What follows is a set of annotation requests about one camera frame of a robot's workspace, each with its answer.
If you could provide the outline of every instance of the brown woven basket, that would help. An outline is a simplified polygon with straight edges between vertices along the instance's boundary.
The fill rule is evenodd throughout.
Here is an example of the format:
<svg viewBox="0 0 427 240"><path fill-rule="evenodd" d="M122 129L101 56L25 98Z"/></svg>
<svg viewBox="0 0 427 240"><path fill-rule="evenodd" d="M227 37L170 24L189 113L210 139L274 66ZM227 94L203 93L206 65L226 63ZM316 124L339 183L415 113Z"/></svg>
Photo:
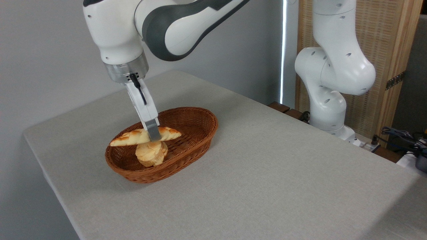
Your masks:
<svg viewBox="0 0 427 240"><path fill-rule="evenodd" d="M159 113L158 119L160 126L167 126L182 133L181 137L165 142L169 150L162 164L144 167L135 155L136 145L108 146L105 150L108 165L129 181L151 183L179 172L206 153L218 129L215 115L204 108L174 108ZM141 128L143 127L139 122L126 128L115 138Z"/></svg>

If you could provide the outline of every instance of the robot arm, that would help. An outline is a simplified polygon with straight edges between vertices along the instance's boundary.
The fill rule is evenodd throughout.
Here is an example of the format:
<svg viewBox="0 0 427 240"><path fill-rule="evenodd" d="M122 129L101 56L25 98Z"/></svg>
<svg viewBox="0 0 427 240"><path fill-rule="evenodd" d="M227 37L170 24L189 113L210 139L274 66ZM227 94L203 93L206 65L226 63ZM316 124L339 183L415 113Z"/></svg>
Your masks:
<svg viewBox="0 0 427 240"><path fill-rule="evenodd" d="M344 126L347 105L340 93L362 95L375 82L355 21L356 0L313 0L313 36L321 47L304 48L295 61L310 97L310 125L351 143L356 138Z"/></svg>
<svg viewBox="0 0 427 240"><path fill-rule="evenodd" d="M143 79L149 69L142 47L165 61L189 55L215 27L249 0L84 0L89 32L109 76L126 85L150 139L160 139L158 112Z"/></svg>

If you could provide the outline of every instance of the table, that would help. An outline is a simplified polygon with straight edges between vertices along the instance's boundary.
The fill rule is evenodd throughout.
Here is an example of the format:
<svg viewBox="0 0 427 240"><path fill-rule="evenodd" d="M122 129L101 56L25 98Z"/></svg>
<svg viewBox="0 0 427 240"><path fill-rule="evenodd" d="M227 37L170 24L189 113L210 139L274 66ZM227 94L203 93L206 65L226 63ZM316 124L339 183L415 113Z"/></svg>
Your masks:
<svg viewBox="0 0 427 240"><path fill-rule="evenodd" d="M147 82L159 111L211 110L209 151L152 184L104 153L139 121L125 91L27 129L81 239L427 239L427 180L308 124L172 71Z"/></svg>

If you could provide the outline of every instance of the pastry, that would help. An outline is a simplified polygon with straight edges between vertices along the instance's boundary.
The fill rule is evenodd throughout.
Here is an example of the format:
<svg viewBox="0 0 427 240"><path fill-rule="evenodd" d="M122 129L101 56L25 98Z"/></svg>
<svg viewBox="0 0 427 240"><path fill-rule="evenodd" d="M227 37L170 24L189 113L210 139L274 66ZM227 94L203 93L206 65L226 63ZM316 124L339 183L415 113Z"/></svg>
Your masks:
<svg viewBox="0 0 427 240"><path fill-rule="evenodd" d="M163 163L167 150L165 142L157 141L138 144L135 154L142 165L151 167Z"/></svg>
<svg viewBox="0 0 427 240"><path fill-rule="evenodd" d="M161 136L160 141L172 140L181 136L180 132L168 127L160 127L159 132ZM145 129L136 129L114 139L110 142L110 146L130 146L148 142L151 142L148 132Z"/></svg>

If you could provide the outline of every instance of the metal hinge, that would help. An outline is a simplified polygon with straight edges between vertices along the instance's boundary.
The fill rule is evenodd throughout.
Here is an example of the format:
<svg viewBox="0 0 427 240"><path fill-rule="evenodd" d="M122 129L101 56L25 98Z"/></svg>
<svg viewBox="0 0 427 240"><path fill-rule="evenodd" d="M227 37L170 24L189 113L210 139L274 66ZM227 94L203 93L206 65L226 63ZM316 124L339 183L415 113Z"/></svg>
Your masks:
<svg viewBox="0 0 427 240"><path fill-rule="evenodd" d="M401 74L399 74L399 75L395 76L394 78L390 79L389 81L387 81L386 90L389 90L394 85L403 81L403 78L405 77L405 73L406 73L406 71L403 71Z"/></svg>

